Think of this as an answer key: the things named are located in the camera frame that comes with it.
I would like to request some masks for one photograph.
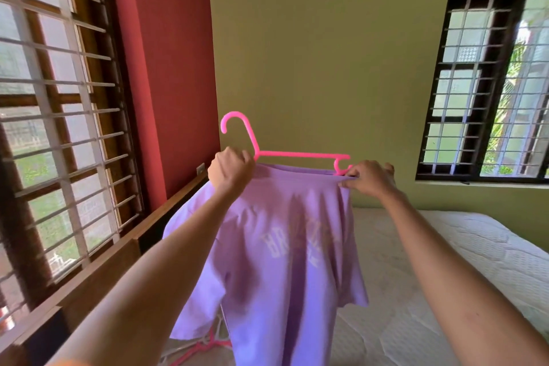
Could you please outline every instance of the yellow-green wall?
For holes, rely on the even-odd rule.
[[[263,149],[390,161],[417,207],[488,214],[549,250],[549,190],[414,180],[446,1],[211,0],[219,116],[245,113]],[[220,136],[250,148],[241,122]]]

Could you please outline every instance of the white mattress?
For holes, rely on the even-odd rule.
[[[549,254],[482,214],[423,214],[547,336]],[[458,364],[386,211],[356,208],[355,236],[370,306],[339,310],[331,366]],[[218,355],[209,353],[207,360],[198,354],[194,361],[233,365],[234,359],[225,351],[216,349]]]

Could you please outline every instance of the purple t-shirt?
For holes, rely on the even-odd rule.
[[[171,338],[205,335],[221,305],[237,365],[328,364],[336,308],[368,304],[349,191],[332,173],[256,166]],[[213,192],[204,185],[170,219],[164,238]]]

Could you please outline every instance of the wooden headboard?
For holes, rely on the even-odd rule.
[[[0,365],[43,366],[206,181],[203,172],[0,337]]]

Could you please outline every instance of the red wall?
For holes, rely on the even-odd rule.
[[[220,149],[210,0],[116,0],[152,209]]]

